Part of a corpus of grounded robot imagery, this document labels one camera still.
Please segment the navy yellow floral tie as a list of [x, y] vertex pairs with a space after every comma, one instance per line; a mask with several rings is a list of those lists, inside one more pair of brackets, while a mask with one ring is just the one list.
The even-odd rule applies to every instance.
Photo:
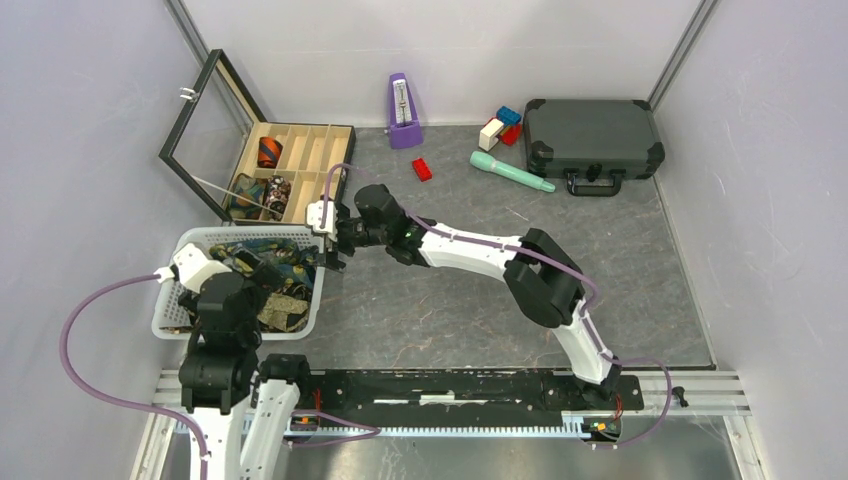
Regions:
[[250, 250], [280, 271], [285, 284], [274, 293], [300, 300], [312, 298], [317, 246], [300, 247], [294, 240], [272, 237], [219, 243], [211, 246], [208, 253], [213, 259], [225, 264], [225, 260], [235, 250]]

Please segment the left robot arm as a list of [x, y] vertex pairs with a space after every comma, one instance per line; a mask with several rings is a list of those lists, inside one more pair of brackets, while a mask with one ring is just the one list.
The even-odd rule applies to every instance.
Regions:
[[257, 355], [259, 315], [284, 278], [243, 249], [221, 262], [189, 243], [173, 263], [195, 318], [178, 372], [181, 404], [199, 429], [191, 476], [271, 479], [292, 414], [314, 394], [305, 356]]

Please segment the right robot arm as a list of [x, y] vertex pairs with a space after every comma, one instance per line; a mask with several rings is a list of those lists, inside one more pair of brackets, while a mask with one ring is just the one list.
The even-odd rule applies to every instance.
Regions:
[[307, 207], [306, 223], [333, 255], [382, 247], [397, 262], [451, 268], [503, 282], [522, 314], [551, 330], [565, 351], [580, 400], [602, 408], [618, 393], [621, 367], [604, 345], [590, 314], [596, 286], [546, 232], [489, 236], [418, 217], [383, 184], [361, 188], [357, 216], [323, 195]]

